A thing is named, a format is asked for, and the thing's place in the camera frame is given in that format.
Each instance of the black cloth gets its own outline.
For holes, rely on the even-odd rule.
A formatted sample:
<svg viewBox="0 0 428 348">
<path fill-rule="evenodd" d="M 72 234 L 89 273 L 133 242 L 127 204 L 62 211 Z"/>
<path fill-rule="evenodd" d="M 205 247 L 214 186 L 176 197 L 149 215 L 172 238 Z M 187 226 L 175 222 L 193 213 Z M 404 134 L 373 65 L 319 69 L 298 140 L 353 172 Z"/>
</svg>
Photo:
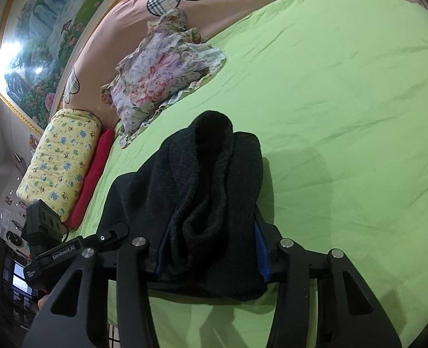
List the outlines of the black cloth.
<svg viewBox="0 0 428 348">
<path fill-rule="evenodd" d="M 154 288 L 258 298 L 266 290 L 254 232 L 262 166 L 255 135 L 233 133 L 225 115 L 206 111 L 113 182 L 98 232 L 123 222 L 128 240 L 149 239 Z"/>
</svg>

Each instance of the waterfall painting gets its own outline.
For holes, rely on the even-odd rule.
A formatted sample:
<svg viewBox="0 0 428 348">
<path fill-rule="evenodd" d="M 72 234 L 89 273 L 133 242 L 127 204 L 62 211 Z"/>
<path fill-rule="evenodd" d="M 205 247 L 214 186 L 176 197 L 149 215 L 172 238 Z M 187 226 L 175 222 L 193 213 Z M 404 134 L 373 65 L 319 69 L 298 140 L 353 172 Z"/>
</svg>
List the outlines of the waterfall painting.
<svg viewBox="0 0 428 348">
<path fill-rule="evenodd" d="M 11 102 L 18 116 L 38 134 L 48 124 L 74 46 L 103 1 L 9 3 L 0 34 L 0 97 Z"/>
</svg>

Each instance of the pink flower painting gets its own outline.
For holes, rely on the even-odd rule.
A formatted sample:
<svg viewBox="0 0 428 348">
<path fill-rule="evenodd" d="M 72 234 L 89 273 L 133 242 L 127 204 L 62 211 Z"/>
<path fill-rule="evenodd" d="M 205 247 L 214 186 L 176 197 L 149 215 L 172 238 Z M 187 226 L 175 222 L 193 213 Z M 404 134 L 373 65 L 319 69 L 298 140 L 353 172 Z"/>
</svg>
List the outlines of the pink flower painting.
<svg viewBox="0 0 428 348">
<path fill-rule="evenodd" d="M 85 26 L 83 26 L 83 23 L 77 23 L 75 25 L 75 30 L 82 32 L 83 30 L 85 30 Z"/>
<path fill-rule="evenodd" d="M 53 103 L 54 103 L 54 97 L 56 96 L 55 93 L 48 93 L 46 94 L 46 98 L 44 100 L 44 105 L 46 106 L 46 109 L 48 111 L 51 111 L 51 109 L 53 108 Z"/>
</svg>

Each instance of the cartoon print pillow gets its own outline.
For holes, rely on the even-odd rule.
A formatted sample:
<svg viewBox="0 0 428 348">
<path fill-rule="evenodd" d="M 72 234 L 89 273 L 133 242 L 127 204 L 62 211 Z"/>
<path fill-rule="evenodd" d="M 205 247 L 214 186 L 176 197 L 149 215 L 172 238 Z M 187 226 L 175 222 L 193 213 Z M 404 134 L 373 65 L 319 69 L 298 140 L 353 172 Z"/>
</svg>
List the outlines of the cartoon print pillow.
<svg viewBox="0 0 428 348">
<path fill-rule="evenodd" d="M 147 33 L 147 22 L 171 8 L 188 16 L 189 28 L 197 27 L 212 38 L 238 20 L 275 0 L 124 0 L 103 18 L 77 58 L 64 94 L 64 108 L 93 112 L 103 128 L 114 128 L 119 118 L 102 96 L 100 87 L 116 76 L 117 64 L 138 47 Z"/>
<path fill-rule="evenodd" d="M 64 222 L 74 207 L 101 132 L 87 111 L 56 112 L 38 143 L 17 196 L 30 205 L 43 200 Z"/>
</svg>

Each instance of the bed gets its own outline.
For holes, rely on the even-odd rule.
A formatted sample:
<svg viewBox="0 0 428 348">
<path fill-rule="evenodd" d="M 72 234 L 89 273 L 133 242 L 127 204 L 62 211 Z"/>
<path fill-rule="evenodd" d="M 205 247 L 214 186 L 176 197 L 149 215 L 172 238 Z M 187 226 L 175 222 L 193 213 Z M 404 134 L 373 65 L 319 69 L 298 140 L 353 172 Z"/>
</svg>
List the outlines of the bed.
<svg viewBox="0 0 428 348">
<path fill-rule="evenodd" d="M 408 347 L 428 323 L 428 11 L 405 0 L 277 0 L 210 42 L 224 68 L 129 147 L 116 140 L 71 237 L 96 231 L 117 176 L 217 110 L 261 142 L 264 219 L 307 250 L 341 248 Z M 276 297 L 271 286 L 254 302 L 153 293 L 150 303 L 161 347 L 262 348 Z"/>
</svg>

